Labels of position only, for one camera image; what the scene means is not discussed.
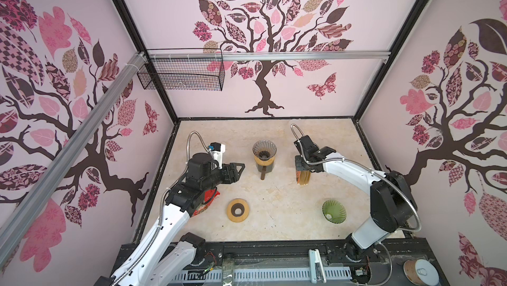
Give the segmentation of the orange coffee filter pack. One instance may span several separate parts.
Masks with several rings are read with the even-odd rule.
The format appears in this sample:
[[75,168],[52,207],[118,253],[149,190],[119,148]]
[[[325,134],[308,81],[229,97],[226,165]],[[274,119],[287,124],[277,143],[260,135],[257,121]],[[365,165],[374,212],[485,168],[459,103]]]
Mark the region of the orange coffee filter pack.
[[312,170],[311,170],[310,166],[309,166],[308,171],[303,171],[303,172],[296,171],[297,183],[301,186],[305,186],[305,185],[309,184],[311,174],[312,174]]

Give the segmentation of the wooden ring dripper holder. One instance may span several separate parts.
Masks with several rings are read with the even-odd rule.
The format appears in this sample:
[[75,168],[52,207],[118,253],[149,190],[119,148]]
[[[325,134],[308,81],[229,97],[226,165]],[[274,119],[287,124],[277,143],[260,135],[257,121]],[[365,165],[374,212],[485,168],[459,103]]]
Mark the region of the wooden ring dripper holder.
[[255,156],[254,159],[255,159],[256,164],[259,166],[269,166],[274,163],[275,157],[274,156],[269,156],[269,157]]

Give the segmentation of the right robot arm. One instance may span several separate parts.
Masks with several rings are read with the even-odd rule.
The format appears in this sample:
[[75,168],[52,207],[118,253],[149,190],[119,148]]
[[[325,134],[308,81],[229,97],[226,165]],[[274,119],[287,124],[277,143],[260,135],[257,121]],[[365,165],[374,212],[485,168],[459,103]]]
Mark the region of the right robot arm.
[[417,204],[403,175],[368,168],[331,147],[319,148],[309,135],[297,139],[294,145],[298,150],[297,171],[337,176],[370,198],[369,217],[345,240],[344,252],[350,261],[360,261],[368,249],[398,230],[421,230]]

